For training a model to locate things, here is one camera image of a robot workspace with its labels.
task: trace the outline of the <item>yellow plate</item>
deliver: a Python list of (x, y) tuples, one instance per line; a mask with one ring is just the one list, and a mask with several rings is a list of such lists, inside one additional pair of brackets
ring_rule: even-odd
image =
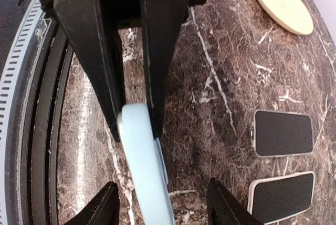
[(286, 30), (309, 35), (314, 24), (309, 11), (301, 0), (258, 0), (263, 9)]

